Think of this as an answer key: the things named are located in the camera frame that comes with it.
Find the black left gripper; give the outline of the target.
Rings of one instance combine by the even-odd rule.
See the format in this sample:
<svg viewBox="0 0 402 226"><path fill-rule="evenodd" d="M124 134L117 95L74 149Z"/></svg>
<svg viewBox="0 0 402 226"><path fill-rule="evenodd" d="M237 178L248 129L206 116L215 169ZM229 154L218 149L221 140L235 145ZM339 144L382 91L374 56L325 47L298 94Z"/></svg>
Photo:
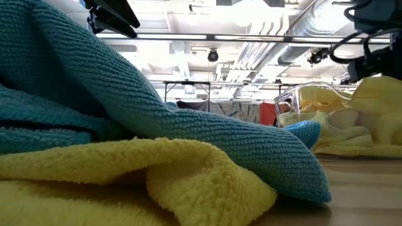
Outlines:
<svg viewBox="0 0 402 226"><path fill-rule="evenodd" d="M96 19L99 6L125 23L117 20ZM140 22L127 0L83 0L83 7L89 10L87 17L87 29L89 31L102 32L103 30L111 30L128 38L137 37L137 34L130 26L139 28Z"/></svg>

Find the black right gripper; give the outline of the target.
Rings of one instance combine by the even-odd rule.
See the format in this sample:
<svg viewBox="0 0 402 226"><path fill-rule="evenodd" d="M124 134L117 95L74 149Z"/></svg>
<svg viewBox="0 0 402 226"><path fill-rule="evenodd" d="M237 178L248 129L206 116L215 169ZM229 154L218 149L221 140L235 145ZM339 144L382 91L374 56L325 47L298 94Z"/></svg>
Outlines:
<svg viewBox="0 0 402 226"><path fill-rule="evenodd" d="M390 33L389 46L371 51L369 41L386 33L373 33L363 40L364 55L351 61L347 67L349 77L357 82L380 73L382 76L402 80L402 33Z"/></svg>

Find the blue microfiber towel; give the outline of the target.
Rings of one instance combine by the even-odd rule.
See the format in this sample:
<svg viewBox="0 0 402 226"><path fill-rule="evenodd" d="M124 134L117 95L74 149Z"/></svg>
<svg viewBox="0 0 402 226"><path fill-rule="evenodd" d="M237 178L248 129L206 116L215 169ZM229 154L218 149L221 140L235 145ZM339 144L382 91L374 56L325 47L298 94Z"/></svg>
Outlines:
<svg viewBox="0 0 402 226"><path fill-rule="evenodd" d="M20 117L47 121L55 109L109 119L136 135L211 143L279 193L313 202L331 199L310 148L320 125L285 128L165 103L145 76L92 33L44 0L0 0L0 111L5 93L34 97Z"/></svg>

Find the long LED light bar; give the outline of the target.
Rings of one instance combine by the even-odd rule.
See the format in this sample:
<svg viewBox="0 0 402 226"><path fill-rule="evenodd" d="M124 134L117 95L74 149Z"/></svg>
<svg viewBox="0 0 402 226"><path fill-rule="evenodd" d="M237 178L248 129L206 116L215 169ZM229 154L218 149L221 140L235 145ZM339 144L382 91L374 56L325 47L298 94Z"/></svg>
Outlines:
<svg viewBox="0 0 402 226"><path fill-rule="evenodd" d="M139 33L137 40L183 40L183 41L228 41L228 42L270 42L270 43L337 43L343 37L331 36L277 36L277 35L216 35L216 34L176 34Z"/></svg>

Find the clear plastic basket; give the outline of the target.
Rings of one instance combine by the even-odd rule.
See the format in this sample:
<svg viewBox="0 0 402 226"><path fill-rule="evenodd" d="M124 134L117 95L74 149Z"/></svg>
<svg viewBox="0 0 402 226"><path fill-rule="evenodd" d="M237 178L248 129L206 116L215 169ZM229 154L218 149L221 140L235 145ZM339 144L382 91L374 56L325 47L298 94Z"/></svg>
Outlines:
<svg viewBox="0 0 402 226"><path fill-rule="evenodd" d="M279 115L282 127L309 120L317 112L330 113L342 108L343 103L351 98L356 88L356 85L331 85L327 82L289 85L274 99L276 116L278 104L285 99L291 99L291 109Z"/></svg>

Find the dark grey background cloth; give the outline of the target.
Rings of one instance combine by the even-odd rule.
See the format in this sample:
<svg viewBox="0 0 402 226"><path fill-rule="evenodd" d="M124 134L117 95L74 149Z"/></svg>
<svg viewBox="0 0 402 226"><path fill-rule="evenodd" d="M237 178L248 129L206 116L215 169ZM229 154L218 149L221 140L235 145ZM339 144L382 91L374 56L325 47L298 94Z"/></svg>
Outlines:
<svg viewBox="0 0 402 226"><path fill-rule="evenodd" d="M203 102L183 102L181 100L176 102L177 106L181 109L193 109L200 110L204 112L218 113L218 105L213 102L203 101Z"/></svg>

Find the orange background panel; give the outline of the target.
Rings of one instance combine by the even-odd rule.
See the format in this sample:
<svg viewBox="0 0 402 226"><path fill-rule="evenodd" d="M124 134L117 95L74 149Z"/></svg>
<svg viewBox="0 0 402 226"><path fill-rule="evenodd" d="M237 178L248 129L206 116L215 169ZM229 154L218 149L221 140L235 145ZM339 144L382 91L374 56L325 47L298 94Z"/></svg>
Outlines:
<svg viewBox="0 0 402 226"><path fill-rule="evenodd" d="M274 104L260 104L259 123L265 126L273 126L276 119L276 107Z"/></svg>

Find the white ceiling pipe bundle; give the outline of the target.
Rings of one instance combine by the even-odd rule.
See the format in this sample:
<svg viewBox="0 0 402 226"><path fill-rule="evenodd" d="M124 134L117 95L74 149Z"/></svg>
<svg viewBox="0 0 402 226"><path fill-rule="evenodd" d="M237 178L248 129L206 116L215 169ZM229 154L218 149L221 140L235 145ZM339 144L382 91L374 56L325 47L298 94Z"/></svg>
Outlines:
<svg viewBox="0 0 402 226"><path fill-rule="evenodd" d="M271 13L267 18L257 19L251 23L249 35L283 35L289 28L288 13ZM272 48L273 43L250 43L242 45L241 52L233 67L238 70L254 70L263 56Z"/></svg>

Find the patterned background sheet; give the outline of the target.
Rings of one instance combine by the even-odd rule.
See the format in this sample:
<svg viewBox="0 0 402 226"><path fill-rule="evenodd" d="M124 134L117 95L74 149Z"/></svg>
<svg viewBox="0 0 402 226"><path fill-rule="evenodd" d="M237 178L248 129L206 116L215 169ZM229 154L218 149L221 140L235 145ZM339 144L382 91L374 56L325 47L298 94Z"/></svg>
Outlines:
<svg viewBox="0 0 402 226"><path fill-rule="evenodd" d="M246 122L259 123L260 105L245 102L219 102L218 113Z"/></svg>

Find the black background table frame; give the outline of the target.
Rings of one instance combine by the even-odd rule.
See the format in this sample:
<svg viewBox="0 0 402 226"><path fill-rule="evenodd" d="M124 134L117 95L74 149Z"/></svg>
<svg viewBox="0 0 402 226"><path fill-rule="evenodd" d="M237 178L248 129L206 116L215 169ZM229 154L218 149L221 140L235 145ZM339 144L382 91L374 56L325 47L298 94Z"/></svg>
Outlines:
<svg viewBox="0 0 402 226"><path fill-rule="evenodd" d="M167 94L170 91L168 89L168 85L169 84L173 84L172 88L175 87L177 84L180 85L199 85L201 86L204 91L207 93L208 95L208 99L207 99L207 103L208 103L208 111L210 112L210 91L211 91L211 83L210 82L198 82L198 81L189 81L189 80L183 80L183 81L163 81L164 85L165 85L165 95L164 95L164 102L167 101Z"/></svg>

